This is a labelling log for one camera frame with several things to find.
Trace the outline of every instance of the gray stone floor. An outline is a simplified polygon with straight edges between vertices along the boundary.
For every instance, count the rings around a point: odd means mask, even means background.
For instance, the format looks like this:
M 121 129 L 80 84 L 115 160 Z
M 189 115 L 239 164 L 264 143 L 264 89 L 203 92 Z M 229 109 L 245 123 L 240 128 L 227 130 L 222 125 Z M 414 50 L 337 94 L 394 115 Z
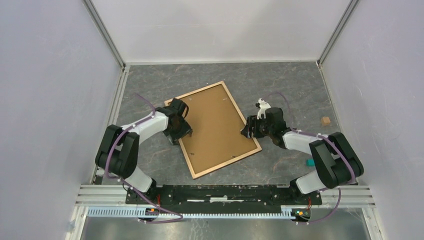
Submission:
M 294 123 L 290 121 L 281 96 L 271 96 L 268 102 L 272 107 L 283 109 L 287 124 L 313 133 L 331 134 L 339 130 L 314 62 L 131 66 L 117 125 L 131 123 L 150 113 L 148 106 L 135 93 L 160 107 L 164 106 L 165 100 L 219 81 L 225 81 L 245 117 L 257 113 L 254 104 L 258 98 L 280 91 L 290 102 Z M 321 126 L 320 119 L 324 116 L 330 117 L 330 126 Z M 140 145 L 138 166 L 159 185 L 288 184 L 314 170 L 306 166 L 306 160 L 310 158 L 307 154 L 281 149 L 269 138 L 258 141 L 261 152 L 193 180 L 180 146 L 170 145 L 168 139 L 158 133 Z M 104 179 L 103 184 L 114 183 Z

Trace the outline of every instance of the wooden picture frame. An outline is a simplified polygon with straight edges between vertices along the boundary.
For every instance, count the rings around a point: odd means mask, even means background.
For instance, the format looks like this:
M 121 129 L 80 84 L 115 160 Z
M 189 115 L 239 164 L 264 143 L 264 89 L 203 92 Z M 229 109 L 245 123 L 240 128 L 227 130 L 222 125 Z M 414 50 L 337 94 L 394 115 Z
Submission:
M 191 103 L 190 103 L 190 101 L 192 100 L 192 98 L 196 98 L 196 96 L 198 96 L 198 99 L 199 99 L 199 95 L 196 95 L 196 94 L 199 94 L 199 93 L 201 93 L 201 92 L 203 92 L 202 94 L 202 97 L 201 98 L 203 98 L 203 101 L 205 100 L 205 98 L 206 98 L 206 96 L 205 96 L 205 94 L 207 93 L 206 91 L 207 90 L 210 90 L 210 91 L 212 91 L 212 88 L 214 88 L 213 89 L 213 91 L 214 91 L 214 93 L 209 93 L 209 94 L 213 94 L 213 95 L 211 95 L 210 97 L 212 98 L 212 99 L 216 99 L 217 98 L 217 91 L 219 91 L 220 93 L 219 93 L 219 95 L 221 96 L 223 96 L 223 94 L 224 94 L 224 92 L 222 91 L 222 89 L 221 89 L 221 87 L 220 86 L 222 86 L 223 87 L 223 90 L 225 91 L 225 94 L 227 95 L 227 97 L 225 97 L 225 98 L 223 98 L 223 101 L 222 101 L 222 103 L 221 102 L 219 102 L 218 100 L 214 100 L 215 102 L 214 102 L 214 105 L 216 105 L 216 107 L 214 108 L 215 109 L 215 111 L 216 111 L 216 109 L 226 109 L 226 110 L 228 110 L 228 109 L 230 109 L 230 107 L 229 107 L 229 104 L 227 103 L 227 102 L 224 102 L 224 101 L 226 101 L 227 100 L 227 98 L 228 98 L 228 100 L 230 100 L 230 102 L 232 103 L 232 106 L 234 107 L 234 109 L 235 109 L 235 112 L 237 112 L 237 114 L 238 114 L 238 116 L 239 116 L 239 119 L 240 119 L 240 123 L 236 123 L 235 121 L 236 121 L 236 119 L 238 119 L 238 117 L 237 116 L 235 116 L 236 114 L 235 113 L 232 113 L 231 115 L 231 119 L 232 119 L 232 122 L 234 122 L 234 123 L 229 123 L 229 125 L 236 125 L 237 127 L 240 127 L 239 129 L 237 129 L 237 130 L 234 130 L 234 127 L 232 127 L 231 128 L 231 137 L 232 138 L 234 138 L 234 139 L 237 139 L 237 141 L 238 142 L 235 142 L 234 144 L 235 144 L 235 146 L 236 146 L 236 148 L 239 148 L 240 146 L 241 146 L 241 144 L 245 144 L 245 146 L 243 146 L 243 147 L 240 147 L 240 148 L 246 148 L 246 149 L 249 149 L 249 151 L 247 151 L 247 152 L 243 152 L 242 154 L 240 154 L 240 155 L 232 155 L 231 156 L 231 159 L 228 159 L 228 160 L 218 160 L 218 162 L 219 161 L 223 161 L 223 162 L 221 162 L 221 163 L 219 163 L 219 164 L 217 164 L 217 165 L 214 165 L 214 166 L 212 166 L 212 167 L 208 167 L 207 169 L 203 169 L 203 168 L 205 168 L 205 167 L 197 167 L 200 163 L 198 163 L 199 161 L 202 161 L 202 163 L 201 164 L 205 164 L 205 163 L 207 163 L 207 164 L 212 164 L 212 163 L 210 163 L 210 162 L 207 162 L 207 157 L 209 156 L 209 155 L 207 155 L 207 156 L 203 156 L 204 158 L 201 158 L 201 160 L 197 160 L 197 162 L 192 162 L 192 160 L 194 161 L 194 153 L 191 153 L 190 151 L 191 151 L 191 149 L 187 149 L 186 148 L 186 146 L 185 146 L 185 144 L 184 144 L 184 142 L 187 142 L 187 141 L 192 141 L 192 142 L 196 142 L 196 143 L 194 143 L 194 144 L 197 144 L 199 141 L 194 141 L 194 140 L 187 140 L 187 138 L 194 138 L 195 136 L 196 136 L 196 134 L 197 134 L 197 129 L 196 129 L 196 127 L 194 127 L 193 125 L 191 126 L 192 128 L 193 128 L 193 135 L 192 135 L 192 137 L 190 137 L 190 136 L 185 136 L 185 137 L 183 137 L 183 138 L 181 138 L 181 139 L 179 139 L 178 140 L 178 142 L 179 142 L 179 145 L 181 146 L 181 149 L 182 149 L 182 153 L 184 154 L 184 158 L 185 158 L 185 161 L 187 162 L 187 165 L 188 165 L 188 169 L 190 170 L 190 173 L 191 173 L 191 176 L 193 177 L 193 179 L 196 179 L 196 178 L 198 178 L 198 177 L 201 177 L 201 176 L 204 176 L 204 175 L 206 175 L 206 174 L 209 174 L 209 173 L 211 173 L 211 172 L 213 172 L 213 171 L 215 171 L 215 170 L 218 170 L 218 169 L 220 169 L 220 168 L 222 168 L 222 167 L 225 167 L 225 166 L 227 166 L 227 165 L 230 165 L 230 164 L 232 164 L 232 163 L 235 163 L 235 162 L 237 162 L 237 161 L 239 161 L 239 160 L 241 160 L 241 159 L 243 159 L 243 158 L 246 158 L 246 157 L 248 157 L 248 156 L 250 156 L 250 155 L 253 155 L 253 154 L 255 154 L 255 153 L 257 153 L 257 152 L 260 152 L 261 150 L 262 150 L 262 148 L 261 148 L 261 146 L 259 145 L 259 143 L 258 143 L 258 140 L 256 139 L 256 138 L 245 138 L 244 136 L 242 136 L 241 134 L 240 134 L 240 130 L 244 127 L 244 125 L 246 124 L 246 119 L 245 119 L 245 117 L 243 116 L 243 114 L 242 114 L 242 112 L 240 111 L 240 109 L 239 109 L 239 107 L 237 106 L 237 104 L 236 104 L 236 102 L 234 101 L 234 98 L 233 98 L 233 96 L 231 95 L 231 93 L 230 93 L 230 91 L 228 90 L 228 88 L 227 88 L 227 86 L 225 85 L 225 83 L 224 83 L 224 81 L 220 81 L 220 82 L 217 82 L 217 83 L 214 83 L 214 84 L 211 84 L 211 85 L 209 85 L 209 86 L 206 86 L 206 87 L 203 87 L 203 88 L 200 88 L 200 89 L 197 89 L 197 90 L 194 90 L 194 91 L 191 91 L 191 92 L 189 92 L 189 93 L 186 93 L 186 94 L 183 94 L 183 95 L 181 95 L 181 96 L 177 96 L 177 97 L 175 97 L 176 99 L 182 99 L 188 106 L 189 106 L 189 112 L 188 112 L 188 117 L 190 117 L 191 116 L 191 114 L 193 115 L 193 112 L 192 112 L 192 110 L 193 109 L 191 109 L 190 108 L 190 105 L 191 105 Z M 169 100 L 166 100 L 164 103 L 165 103 L 165 105 L 166 106 L 168 106 L 170 103 L 171 103 L 171 101 L 172 101 L 172 99 L 169 99 Z M 204 109 L 209 109 L 209 107 L 210 107 L 210 104 L 212 104 L 211 103 L 211 101 L 207 101 L 207 103 L 206 104 L 203 104 L 202 106 L 204 106 L 204 108 L 202 107 L 202 109 L 201 110 L 199 110 L 199 107 L 197 107 L 197 112 L 198 113 L 200 113 L 201 111 L 203 111 L 202 113 L 203 114 L 200 114 L 199 116 L 196 116 L 196 119 L 192 119 L 192 122 L 193 122 L 193 124 L 196 124 L 197 123 L 197 125 L 202 125 L 202 128 L 205 128 L 205 125 L 204 125 L 204 123 L 205 123 L 205 121 L 210 121 L 209 119 L 210 119 L 210 116 L 209 116 L 209 118 L 208 119 L 204 119 L 203 120 L 203 122 L 202 122 L 202 124 L 200 124 L 199 122 L 200 121 L 202 121 L 202 120 L 199 120 L 199 119 L 201 119 L 201 118 L 203 118 L 202 116 L 204 116 L 204 115 L 207 115 L 207 114 L 205 114 L 204 112 L 205 111 L 208 111 L 208 110 L 205 110 L 204 111 Z M 219 117 L 220 118 L 220 120 L 221 120 L 221 118 L 227 118 L 228 117 L 228 114 L 227 115 L 221 115 L 221 114 L 218 114 L 217 116 L 216 116 L 217 118 Z M 211 144 L 211 141 L 209 140 L 209 142 L 205 142 L 204 143 L 205 145 L 210 145 Z

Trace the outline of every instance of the enclosure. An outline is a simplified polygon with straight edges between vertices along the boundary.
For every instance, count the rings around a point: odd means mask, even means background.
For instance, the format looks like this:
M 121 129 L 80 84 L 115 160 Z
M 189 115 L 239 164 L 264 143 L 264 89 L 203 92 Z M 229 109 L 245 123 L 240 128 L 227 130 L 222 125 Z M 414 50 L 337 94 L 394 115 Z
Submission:
M 0 9 L 0 239 L 422 238 L 424 2 L 40 0 Z M 320 193 L 310 219 L 338 205 L 331 217 L 297 225 L 284 215 L 292 205 L 274 217 L 164 224 L 129 213 L 143 206 L 125 204 L 122 182 L 95 164 L 106 127 L 151 112 L 136 94 L 164 107 L 221 81 L 245 118 L 266 98 L 291 127 L 346 136 L 364 174 L 340 186 L 339 205 L 336 188 Z M 137 166 L 168 186 L 282 187 L 315 169 L 306 153 L 257 142 L 260 152 L 194 179 L 182 148 L 155 134 Z

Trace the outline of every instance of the white enclosure wall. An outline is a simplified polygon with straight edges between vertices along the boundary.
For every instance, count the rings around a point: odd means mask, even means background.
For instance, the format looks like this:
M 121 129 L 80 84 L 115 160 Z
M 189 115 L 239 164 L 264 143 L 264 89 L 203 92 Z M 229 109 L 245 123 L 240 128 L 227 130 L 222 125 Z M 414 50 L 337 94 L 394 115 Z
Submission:
M 0 239 L 63 239 L 120 68 L 82 1 L 0 6 Z
M 127 63 L 315 61 L 349 0 L 93 0 Z
M 323 64 L 387 239 L 423 239 L 424 1 L 360 1 Z

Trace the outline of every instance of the purple cable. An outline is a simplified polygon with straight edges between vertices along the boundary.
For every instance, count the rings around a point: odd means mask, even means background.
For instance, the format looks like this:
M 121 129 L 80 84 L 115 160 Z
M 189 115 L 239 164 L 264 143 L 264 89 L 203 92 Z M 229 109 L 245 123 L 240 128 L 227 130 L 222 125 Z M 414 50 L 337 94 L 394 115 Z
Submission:
M 291 121 L 292 121 L 292 123 L 294 123 L 294 115 L 292 113 L 292 109 L 290 108 L 289 101 L 287 100 L 286 96 L 284 96 L 279 91 L 275 91 L 275 92 L 271 92 L 270 94 L 268 94 L 268 96 L 266 96 L 264 99 L 265 100 L 268 99 L 268 97 L 273 95 L 273 94 L 278 94 L 284 99 L 285 104 L 287 105 L 288 112 L 290 113 Z M 326 141 L 335 150 L 335 152 L 340 156 L 341 160 L 343 161 L 343 163 L 346 165 L 347 169 L 349 170 L 350 181 L 347 184 L 352 184 L 352 183 L 355 182 L 355 173 L 354 173 L 354 170 L 352 169 L 351 165 L 348 163 L 348 160 L 345 158 L 345 156 L 342 154 L 342 152 L 334 145 L 334 143 L 332 143 L 327 137 L 320 135 L 320 134 L 317 135 L 317 134 L 313 134 L 313 133 L 310 133 L 310 132 L 299 131 L 299 130 L 296 130 L 292 127 L 290 127 L 290 130 L 294 133 L 297 133 L 297 134 L 311 136 L 311 137 L 317 137 L 317 138 L 320 138 L 320 139 L 323 139 L 324 141 Z M 340 188 L 338 188 L 337 203 L 327 216 L 320 218 L 320 219 L 317 219 L 317 220 L 307 222 L 307 223 L 306 222 L 298 222 L 298 221 L 296 223 L 300 223 L 302 225 L 309 225 L 309 224 L 313 224 L 313 223 L 319 223 L 319 222 L 329 218 L 330 216 L 332 216 L 336 212 L 337 208 L 339 207 L 341 199 L 342 199 L 342 190 Z
M 325 219 L 328 219 L 329 217 L 331 217 L 336 212 L 337 208 L 339 207 L 339 204 L 340 204 L 340 200 L 341 199 L 342 199 L 342 190 L 338 187 L 338 199 L 337 199 L 337 203 L 335 204 L 334 208 L 331 210 L 331 212 L 327 216 L 325 216 L 323 218 L 320 218 L 320 219 L 317 219 L 317 220 L 308 221 L 308 222 L 297 221 L 296 224 L 300 224 L 300 225 L 316 224 L 316 223 L 319 223 L 319 222 L 321 222 L 321 221 L 323 221 Z
M 137 97 L 139 97 L 141 100 L 143 100 L 145 103 L 147 103 L 149 105 L 149 107 L 151 108 L 151 115 L 146 116 L 145 118 L 141 119 L 140 121 L 136 122 L 135 124 L 127 127 L 124 131 L 122 131 L 119 136 L 116 138 L 115 142 L 112 145 L 112 148 L 110 149 L 109 155 L 107 155 L 107 160 L 106 160 L 106 166 L 104 167 L 104 175 L 106 176 L 106 178 L 108 179 L 120 179 L 120 177 L 117 176 L 111 176 L 109 175 L 109 164 L 111 162 L 112 159 L 112 154 L 115 151 L 115 148 L 117 147 L 119 141 L 121 140 L 121 138 L 125 135 L 125 133 L 127 133 L 129 130 L 133 129 L 134 127 L 147 122 L 148 120 L 151 120 L 156 113 L 155 107 L 153 106 L 153 104 L 151 104 L 147 99 L 145 99 L 144 97 L 140 96 L 139 94 L 135 94 Z M 163 221 L 145 221 L 144 223 L 146 224 L 166 224 L 166 223 L 173 223 L 173 222 L 178 222 L 183 220 L 183 215 L 170 211 L 168 209 L 165 209 L 163 207 L 160 207 L 156 204 L 154 204 L 153 202 L 151 202 L 143 193 L 141 193 L 138 189 L 136 189 L 135 187 L 133 187 L 131 184 L 129 184 L 128 182 L 126 182 L 124 179 L 122 179 L 122 182 L 124 184 L 126 184 L 128 187 L 132 188 L 132 190 L 137 193 L 144 201 L 146 201 L 148 204 L 153 205 L 154 207 L 156 207 L 159 210 L 162 210 L 166 213 L 169 214 L 174 214 L 179 216 L 179 218 L 175 218 L 175 219 L 170 219 L 170 220 L 163 220 Z
M 286 96 L 284 96 L 279 91 L 275 91 L 275 92 L 270 93 L 264 99 L 267 99 L 269 96 L 271 96 L 273 94 L 278 94 L 278 95 L 280 95 L 284 99 L 285 104 L 287 105 L 288 112 L 290 113 L 291 121 L 293 123 L 294 122 L 294 116 L 293 116 L 292 109 L 290 108 L 289 101 L 287 100 Z M 310 132 L 299 131 L 299 130 L 296 130 L 296 129 L 292 128 L 292 127 L 290 127 L 290 130 L 292 132 L 294 132 L 294 133 L 297 133 L 297 134 L 306 135 L 306 136 L 310 136 L 310 137 L 317 137 L 317 138 L 320 138 L 320 139 L 323 139 L 324 141 L 326 141 L 335 150 L 335 152 L 339 155 L 339 157 L 341 158 L 341 160 L 343 161 L 343 163 L 346 165 L 347 169 L 349 170 L 350 181 L 347 184 L 353 184 L 353 183 L 355 183 L 355 173 L 354 173 L 354 170 L 352 169 L 351 165 L 349 164 L 348 160 L 342 154 L 342 152 L 334 145 L 334 143 L 331 142 L 327 137 L 325 137 L 323 135 L 320 135 L 320 134 L 314 134 L 314 133 L 310 133 Z
M 174 219 L 169 219 L 169 220 L 162 220 L 162 221 L 145 221 L 145 224 L 166 224 L 166 223 L 174 223 L 174 222 L 179 222 L 181 220 L 183 220 L 183 215 L 173 212 L 171 210 L 165 209 L 161 206 L 158 206 L 156 204 L 154 204 L 152 201 L 150 201 L 142 192 L 140 192 L 138 189 L 136 189 L 135 187 L 131 186 L 131 184 L 129 184 L 128 182 L 126 182 L 124 179 L 122 179 L 122 182 L 126 185 L 128 185 L 128 187 L 132 188 L 132 190 L 138 194 L 144 201 L 146 201 L 148 204 L 153 205 L 155 208 L 164 211 L 166 213 L 169 214 L 174 214 L 177 215 L 179 218 L 174 218 Z

